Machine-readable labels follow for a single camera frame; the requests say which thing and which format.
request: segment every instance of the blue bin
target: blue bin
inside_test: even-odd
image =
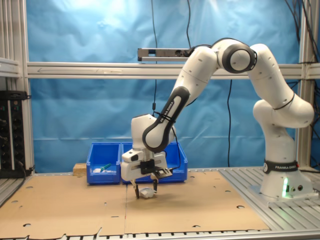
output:
[[[121,143],[120,142],[94,142],[91,144],[86,161],[86,181],[88,184],[119,184]],[[107,164],[107,172],[93,172]]]
[[[121,144],[121,155],[127,151],[132,149],[132,142],[123,142]],[[165,149],[166,151],[166,164],[168,168],[176,168],[179,166],[179,154],[178,147],[176,142],[170,143]],[[179,143],[180,157],[181,157],[181,166],[175,170],[173,170],[173,175],[162,178],[159,180],[159,183],[176,183],[176,182],[184,182],[187,180],[188,174],[188,160],[183,151],[180,143]],[[130,183],[129,181],[125,181],[122,179],[122,182],[125,184]],[[150,176],[145,176],[138,178],[136,183],[152,183],[152,179]]]

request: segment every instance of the white object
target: white object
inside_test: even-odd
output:
[[[143,197],[144,199],[149,199],[149,198],[152,198],[154,196],[155,192],[156,191],[154,191],[150,187],[144,187],[142,189],[139,189],[139,196]]]

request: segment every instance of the green status light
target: green status light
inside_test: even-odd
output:
[[[288,178],[286,177],[283,181],[283,189],[282,189],[282,197],[286,197],[287,194],[287,186],[288,186]]]

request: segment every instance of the blue curtain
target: blue curtain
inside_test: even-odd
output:
[[[187,0],[154,0],[159,48],[188,48]],[[190,0],[192,46],[220,38],[266,44],[279,64],[298,62],[295,25],[285,1]],[[151,0],[27,0],[29,60],[137,63],[154,48]],[[130,142],[131,119],[152,112],[154,80],[31,79],[36,171],[69,172],[92,142]],[[158,80],[156,109],[174,80]],[[226,167],[229,80],[212,80],[177,123],[189,168]],[[231,166],[262,166],[263,132],[253,117],[259,97],[249,80],[234,80],[230,97]]]

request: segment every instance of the cardboard table surface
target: cardboard table surface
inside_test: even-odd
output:
[[[149,199],[136,199],[132,185],[34,176],[0,208],[0,239],[58,239],[100,229],[101,236],[110,236],[268,227],[218,172],[192,172],[186,183],[160,184]]]

